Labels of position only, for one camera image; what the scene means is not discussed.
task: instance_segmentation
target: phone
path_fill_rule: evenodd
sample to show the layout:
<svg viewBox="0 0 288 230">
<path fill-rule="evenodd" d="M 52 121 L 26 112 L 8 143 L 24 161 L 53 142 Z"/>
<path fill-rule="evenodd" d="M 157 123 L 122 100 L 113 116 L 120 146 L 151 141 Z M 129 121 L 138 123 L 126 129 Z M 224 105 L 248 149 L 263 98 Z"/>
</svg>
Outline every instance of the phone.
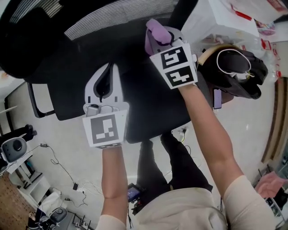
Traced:
<svg viewBox="0 0 288 230">
<path fill-rule="evenodd" d="M 222 91 L 221 89 L 213 89 L 213 108 L 221 109 L 222 108 Z"/>
<path fill-rule="evenodd" d="M 131 183 L 128 186 L 128 202 L 132 202 L 140 197 L 141 191 Z"/>
</svg>

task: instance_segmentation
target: pink cloth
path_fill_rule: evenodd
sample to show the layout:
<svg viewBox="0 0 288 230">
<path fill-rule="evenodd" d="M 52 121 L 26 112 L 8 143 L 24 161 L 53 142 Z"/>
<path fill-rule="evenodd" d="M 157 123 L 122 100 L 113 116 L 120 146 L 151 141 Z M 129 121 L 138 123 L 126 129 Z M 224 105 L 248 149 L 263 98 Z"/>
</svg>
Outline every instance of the pink cloth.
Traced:
<svg viewBox="0 0 288 230">
<path fill-rule="evenodd" d="M 285 182 L 288 180 L 280 178 L 275 172 L 270 172 L 260 179 L 255 190 L 262 198 L 274 198 Z"/>
<path fill-rule="evenodd" d="M 161 42 L 162 44 L 167 44 L 171 42 L 172 36 L 168 32 L 168 30 L 165 29 L 164 26 L 162 26 L 158 21 L 155 19 L 150 19 L 146 23 L 147 31 L 150 30 L 152 33 L 153 38 Z M 150 56 L 154 55 L 153 50 L 151 48 L 151 44 L 149 41 L 149 38 L 147 36 L 147 31 L 146 31 L 146 37 L 145 37 L 145 51 L 147 54 Z"/>
</svg>

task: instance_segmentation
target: white cable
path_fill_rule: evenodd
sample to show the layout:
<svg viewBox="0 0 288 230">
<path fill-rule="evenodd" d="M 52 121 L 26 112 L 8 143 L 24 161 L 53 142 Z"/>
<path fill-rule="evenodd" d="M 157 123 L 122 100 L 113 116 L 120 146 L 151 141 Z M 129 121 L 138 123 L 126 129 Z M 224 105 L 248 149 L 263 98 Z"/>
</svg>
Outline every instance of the white cable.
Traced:
<svg viewBox="0 0 288 230">
<path fill-rule="evenodd" d="M 89 183 L 84 183 L 84 184 L 83 184 L 81 180 L 86 180 L 86 181 L 89 182 Z M 80 183 L 82 184 L 82 187 L 81 187 L 81 188 L 87 189 L 90 193 L 92 193 L 92 192 L 89 190 L 89 189 L 91 189 L 91 188 L 86 188 L 85 185 L 92 185 L 92 186 L 95 188 L 94 191 L 98 192 L 100 195 L 103 195 L 103 193 L 99 192 L 99 190 L 102 190 L 101 187 L 96 186 L 96 185 L 93 184 L 91 181 L 89 181 L 89 180 L 87 180 L 87 179 L 85 179 L 85 178 L 82 178 L 82 179 L 80 179 Z"/>
<path fill-rule="evenodd" d="M 235 74 L 235 72 L 231 72 L 231 73 L 225 72 L 225 71 L 222 70 L 222 69 L 220 68 L 220 66 L 219 66 L 219 62 L 218 62 L 219 56 L 220 56 L 220 54 L 221 54 L 222 52 L 224 52 L 224 51 L 235 51 L 235 52 L 241 54 L 241 55 L 247 60 L 247 62 L 249 63 L 249 70 L 247 70 L 247 71 L 244 72 L 244 73 L 246 73 L 246 74 L 247 74 L 248 76 L 250 76 L 250 77 L 254 77 L 253 74 L 249 74 L 249 73 L 248 73 L 248 72 L 251 70 L 251 63 L 250 63 L 250 61 L 248 60 L 247 57 L 245 57 L 244 54 L 242 54 L 240 51 L 238 51 L 238 50 L 236 50 L 236 49 L 224 49 L 224 50 L 221 50 L 221 51 L 218 53 L 217 59 L 216 59 L 216 63 L 217 63 L 217 66 L 218 66 L 219 70 L 221 70 L 221 71 L 222 71 L 223 73 L 225 73 L 225 74 L 229 74 L 229 75 Z"/>
</svg>

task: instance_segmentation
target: chair armrest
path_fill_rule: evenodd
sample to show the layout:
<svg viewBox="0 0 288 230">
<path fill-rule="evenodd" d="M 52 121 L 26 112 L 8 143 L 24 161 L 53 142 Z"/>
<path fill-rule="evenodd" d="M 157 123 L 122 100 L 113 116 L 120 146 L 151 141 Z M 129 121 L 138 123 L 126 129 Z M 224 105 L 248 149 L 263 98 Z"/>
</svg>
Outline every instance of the chair armrest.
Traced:
<svg viewBox="0 0 288 230">
<path fill-rule="evenodd" d="M 47 113 L 42 113 L 42 112 L 38 109 L 37 104 L 36 104 L 36 100 L 35 100 L 35 96 L 34 96 L 33 86 L 32 86 L 31 83 L 27 83 L 27 85 L 28 85 L 28 91 L 29 91 L 30 101 L 31 101 L 31 104 L 32 104 L 32 108 L 33 108 L 35 117 L 37 117 L 37 118 L 42 118 L 42 117 L 45 117 L 45 116 L 49 116 L 49 115 L 54 114 L 54 113 L 55 113 L 54 110 L 49 111 L 49 112 L 47 112 Z"/>
</svg>

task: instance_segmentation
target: wire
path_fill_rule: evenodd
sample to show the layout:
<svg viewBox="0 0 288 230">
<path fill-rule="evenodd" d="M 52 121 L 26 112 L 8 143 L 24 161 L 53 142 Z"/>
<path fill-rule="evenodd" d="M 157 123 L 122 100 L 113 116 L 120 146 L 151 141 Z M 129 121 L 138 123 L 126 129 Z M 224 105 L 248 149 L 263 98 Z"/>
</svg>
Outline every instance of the wire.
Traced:
<svg viewBox="0 0 288 230">
<path fill-rule="evenodd" d="M 217 59 L 216 59 L 216 64 L 217 64 L 219 70 L 221 70 L 221 71 L 222 71 L 223 73 L 225 73 L 225 74 L 229 74 L 229 75 L 234 74 L 234 72 L 231 72 L 231 73 L 225 72 L 225 71 L 222 70 L 222 69 L 220 68 L 220 66 L 219 66 L 219 61 L 218 61 L 218 60 L 219 60 L 219 56 L 220 56 L 220 54 L 221 54 L 222 52 L 224 52 L 224 51 L 234 51 L 234 52 L 237 52 L 237 53 L 241 54 L 241 55 L 247 60 L 247 62 L 249 63 L 249 69 L 248 69 L 245 73 L 246 73 L 248 76 L 250 76 L 250 77 L 254 77 L 253 74 L 249 74 L 249 73 L 248 73 L 248 72 L 251 70 L 251 63 L 250 63 L 250 61 L 248 60 L 247 57 L 245 57 L 244 54 L 242 54 L 241 52 L 239 52 L 239 51 L 236 50 L 236 49 L 224 49 L 224 50 L 221 50 L 221 51 L 218 53 Z"/>
<path fill-rule="evenodd" d="M 51 163 L 54 164 L 54 165 L 59 164 L 59 165 L 60 165 L 60 166 L 65 170 L 65 172 L 69 175 L 69 177 L 71 178 L 71 181 L 73 182 L 73 184 L 75 184 L 75 182 L 74 182 L 72 176 L 68 173 L 68 171 L 63 167 L 62 164 L 60 164 L 60 162 L 59 162 L 58 159 L 56 158 L 54 150 L 53 150 L 49 145 L 47 145 L 47 147 L 50 148 L 50 149 L 52 150 L 53 155 L 54 155 L 54 158 L 56 159 L 56 161 L 54 161 L 53 159 L 51 159 L 51 160 L 50 160 Z"/>
<path fill-rule="evenodd" d="M 129 214 L 129 202 L 128 202 L 128 211 L 127 211 L 127 214 L 128 214 L 128 220 L 129 220 L 129 224 L 130 224 L 130 229 L 134 228 L 134 225 L 132 223 L 132 220 L 131 220 L 131 217 L 130 217 L 130 214 Z"/>
<path fill-rule="evenodd" d="M 190 154 L 190 156 L 191 156 L 191 148 L 190 148 L 190 146 L 185 146 L 185 147 L 188 147 L 188 148 L 190 149 L 190 152 L 189 152 L 189 154 Z"/>
<path fill-rule="evenodd" d="M 91 188 L 86 188 L 85 185 L 92 185 L 92 186 L 94 186 L 95 189 L 93 189 L 93 190 L 96 191 L 99 195 L 103 195 L 101 192 L 99 192 L 99 190 L 98 190 L 98 188 L 97 188 L 96 185 L 91 184 L 91 183 L 85 183 L 85 184 L 81 187 L 81 188 L 83 188 L 83 189 L 87 189 L 90 193 L 92 193 L 92 192 L 90 191 Z"/>
<path fill-rule="evenodd" d="M 30 153 L 31 151 L 33 151 L 34 149 L 30 150 L 29 152 L 25 153 L 22 157 L 26 156 L 28 153 Z M 14 161 L 12 164 L 6 166 L 5 169 L 2 169 L 1 172 L 0 172 L 0 176 L 2 176 L 12 165 L 16 164 L 17 163 L 17 160 Z"/>
<path fill-rule="evenodd" d="M 221 198 L 221 200 L 220 200 L 220 211 L 221 211 L 221 212 L 223 211 L 222 198 Z"/>
<path fill-rule="evenodd" d="M 82 200 L 83 203 L 80 204 L 79 206 L 76 206 L 75 203 L 74 203 L 74 201 L 73 201 L 73 200 L 70 200 L 70 201 L 72 201 L 73 205 L 74 205 L 76 208 L 79 208 L 79 207 L 82 206 L 82 205 L 87 205 L 87 206 L 88 206 L 88 204 L 86 204 L 86 203 L 84 202 L 84 200 L 86 199 L 87 196 L 86 196 L 86 194 L 85 194 L 84 192 L 82 192 L 82 193 L 84 194 L 85 197 L 84 197 L 84 199 Z"/>
<path fill-rule="evenodd" d="M 181 141 L 181 143 L 183 143 L 185 141 L 185 136 L 186 136 L 186 132 L 184 133 L 184 137 L 183 137 L 183 140 Z"/>
<path fill-rule="evenodd" d="M 87 182 L 89 182 L 89 183 L 82 183 L 81 180 L 85 180 L 85 181 L 87 181 Z M 87 188 L 87 187 L 85 187 L 85 185 L 92 185 L 92 186 L 94 187 L 94 188 L 93 188 L 94 191 L 96 191 L 99 195 L 103 195 L 103 193 L 99 191 L 99 190 L 102 190 L 101 187 L 96 186 L 96 185 L 93 184 L 91 181 L 89 181 L 89 180 L 87 180 L 87 179 L 85 179 L 85 178 L 82 178 L 82 179 L 80 179 L 80 183 L 82 184 L 82 187 L 81 187 L 81 188 L 87 189 L 91 194 L 97 195 L 97 194 L 94 194 L 94 193 L 92 193 L 92 192 L 90 191 L 90 189 L 92 189 L 92 188 Z"/>
</svg>

